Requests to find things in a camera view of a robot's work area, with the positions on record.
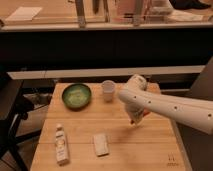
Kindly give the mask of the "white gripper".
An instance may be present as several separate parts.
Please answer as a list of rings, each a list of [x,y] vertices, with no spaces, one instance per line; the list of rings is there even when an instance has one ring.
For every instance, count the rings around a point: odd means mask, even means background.
[[[144,110],[143,107],[136,106],[135,104],[130,103],[130,104],[125,105],[125,110],[130,117],[131,125],[138,125],[142,121],[142,119],[143,119],[142,115],[139,117],[133,117],[133,115],[139,111],[143,111]]]

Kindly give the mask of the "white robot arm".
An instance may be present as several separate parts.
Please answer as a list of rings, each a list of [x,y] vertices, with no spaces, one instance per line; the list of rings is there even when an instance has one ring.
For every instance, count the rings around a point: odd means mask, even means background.
[[[118,92],[130,120],[138,124],[148,109],[207,134],[213,134],[213,101],[147,91],[143,76],[133,75]]]

